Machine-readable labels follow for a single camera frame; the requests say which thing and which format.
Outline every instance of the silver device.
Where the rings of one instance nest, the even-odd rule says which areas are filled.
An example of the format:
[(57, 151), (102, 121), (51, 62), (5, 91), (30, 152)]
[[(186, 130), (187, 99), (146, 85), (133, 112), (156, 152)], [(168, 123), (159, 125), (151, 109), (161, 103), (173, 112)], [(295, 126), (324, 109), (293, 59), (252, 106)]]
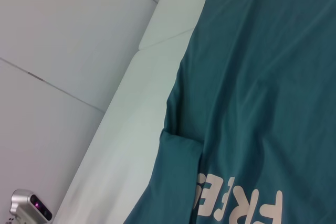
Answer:
[(51, 223), (53, 218), (52, 213), (36, 194), (24, 189), (13, 192), (10, 212), (15, 217), (12, 224), (46, 224)]

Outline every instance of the teal shirt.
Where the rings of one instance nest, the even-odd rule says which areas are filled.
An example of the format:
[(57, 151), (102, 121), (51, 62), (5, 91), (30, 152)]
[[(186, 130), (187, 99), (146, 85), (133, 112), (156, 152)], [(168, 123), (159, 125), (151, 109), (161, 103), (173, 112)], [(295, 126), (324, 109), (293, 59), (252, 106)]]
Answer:
[(336, 0), (206, 0), (126, 223), (336, 223)]

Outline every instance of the shirt sleeve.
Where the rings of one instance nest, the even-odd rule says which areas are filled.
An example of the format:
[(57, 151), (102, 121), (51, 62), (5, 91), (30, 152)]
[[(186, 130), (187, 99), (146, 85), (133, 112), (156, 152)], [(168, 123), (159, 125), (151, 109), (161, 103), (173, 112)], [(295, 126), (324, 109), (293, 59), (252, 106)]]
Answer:
[(151, 180), (126, 224), (188, 224), (202, 144), (163, 131)]

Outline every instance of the white letter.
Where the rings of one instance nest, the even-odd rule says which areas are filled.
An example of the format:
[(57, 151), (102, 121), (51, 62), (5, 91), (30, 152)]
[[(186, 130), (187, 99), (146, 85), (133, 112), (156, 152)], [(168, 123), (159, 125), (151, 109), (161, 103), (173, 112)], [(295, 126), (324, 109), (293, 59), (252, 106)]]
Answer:
[(223, 197), (222, 197), (222, 203), (223, 203), (223, 207), (222, 209), (217, 209), (215, 212), (214, 212), (214, 217), (217, 221), (221, 221), (223, 216), (224, 216), (224, 212), (225, 212), (225, 208), (226, 208), (226, 205), (227, 205), (227, 201), (229, 199), (229, 195), (230, 195), (230, 192), (231, 192), (231, 188), (233, 186), (233, 183), (235, 181), (235, 177), (231, 177), (227, 183), (227, 186), (229, 187), (229, 191), (227, 193), (224, 193)]
[(251, 203), (249, 204), (245, 196), (244, 190), (240, 186), (233, 188), (233, 195), (235, 196), (238, 206), (235, 207), (229, 217), (229, 224), (238, 224), (238, 219), (246, 215), (245, 224), (250, 224), (254, 210), (256, 209), (259, 191), (254, 189), (251, 195)]
[(206, 182), (211, 184), (209, 189), (203, 188), (201, 198), (204, 198), (204, 204), (198, 207), (198, 215), (210, 216), (214, 209), (216, 199), (218, 197), (220, 188), (223, 184), (223, 179), (213, 174), (206, 176)]
[[(282, 191), (277, 191), (275, 205), (264, 204), (260, 207), (260, 214), (264, 217), (272, 218), (272, 224), (281, 224), (282, 215)], [(260, 221), (255, 221), (254, 224), (263, 224)]]
[[(205, 182), (205, 175), (203, 173), (199, 173), (198, 176), (197, 176), (197, 183), (204, 184), (204, 182)], [(200, 198), (201, 192), (202, 192), (201, 186), (197, 185), (196, 186), (196, 195), (195, 195), (195, 202), (194, 202), (193, 209), (195, 209), (195, 207), (197, 205), (197, 202), (198, 202), (198, 199)]]

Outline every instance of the wall seam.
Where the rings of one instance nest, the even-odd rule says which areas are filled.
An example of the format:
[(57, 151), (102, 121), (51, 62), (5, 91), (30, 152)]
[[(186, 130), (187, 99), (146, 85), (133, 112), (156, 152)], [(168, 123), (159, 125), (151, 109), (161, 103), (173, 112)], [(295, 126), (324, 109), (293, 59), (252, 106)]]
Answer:
[(91, 105), (90, 103), (87, 103), (87, 102), (85, 102), (85, 101), (83, 101), (83, 100), (80, 100), (79, 98), (73, 96), (72, 94), (68, 93), (67, 91), (65, 91), (65, 90), (63, 90), (63, 89), (60, 89), (59, 87), (57, 87), (57, 86), (51, 84), (50, 82), (48, 82), (48, 81), (42, 79), (42, 78), (39, 77), (39, 76), (36, 76), (35, 74), (33, 74), (33, 73), (31, 73), (31, 72), (26, 71), (25, 69), (23, 69), (23, 68), (21, 68), (21, 67), (15, 65), (15, 64), (13, 64), (13, 63), (11, 63), (11, 62), (8, 61), (8, 60), (3, 59), (2, 57), (0, 57), (0, 60), (3, 61), (3, 62), (6, 63), (6, 64), (11, 65), (12, 67), (14, 67), (14, 68), (16, 68), (16, 69), (18, 69), (18, 70), (24, 72), (24, 73), (27, 73), (28, 75), (34, 77), (35, 79), (37, 79), (37, 80), (39, 80), (39, 81), (42, 81), (42, 82), (44, 82), (45, 84), (47, 84), (47, 85), (49, 85), (49, 86), (51, 86), (51, 87), (53, 87), (53, 88), (55, 88), (55, 89), (57, 89), (57, 90), (63, 92), (64, 94), (67, 94), (67, 95), (71, 96), (72, 98), (75, 98), (77, 101), (80, 101), (80, 102), (82, 102), (82, 103), (84, 103), (84, 104), (86, 104), (86, 105), (88, 105), (88, 106), (90, 106), (90, 107), (92, 107), (92, 108), (94, 108), (94, 109), (96, 109), (96, 110), (102, 112), (103, 114), (106, 113), (106, 111), (101, 110), (100, 108), (98, 108), (98, 107), (96, 107), (96, 106), (93, 106), (93, 105)]

